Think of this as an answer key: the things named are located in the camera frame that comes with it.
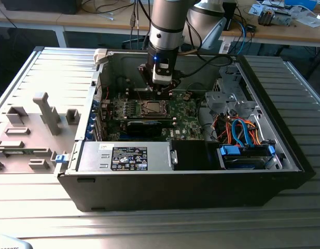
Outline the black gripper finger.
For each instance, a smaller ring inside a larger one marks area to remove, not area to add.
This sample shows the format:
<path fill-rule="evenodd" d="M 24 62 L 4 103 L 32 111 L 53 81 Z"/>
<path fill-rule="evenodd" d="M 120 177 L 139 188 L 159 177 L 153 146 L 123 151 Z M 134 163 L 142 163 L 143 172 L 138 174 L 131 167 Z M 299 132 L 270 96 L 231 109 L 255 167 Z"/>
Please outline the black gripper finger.
<path fill-rule="evenodd" d="M 182 75 L 181 71 L 174 71 L 173 72 L 173 76 L 172 76 L 170 83 L 167 86 L 162 87 L 161 95 L 163 97 L 168 98 L 171 96 L 173 90 L 175 88 L 177 88 L 181 83 L 181 79 L 180 79 L 181 75 Z"/>
<path fill-rule="evenodd" d="M 152 71 L 150 71 L 147 68 L 146 64 L 139 65 L 137 69 L 146 85 L 145 91 L 147 92 L 147 95 L 149 96 L 149 98 L 152 100 L 161 99 L 161 93 L 162 93 L 161 86 L 153 82 Z"/>

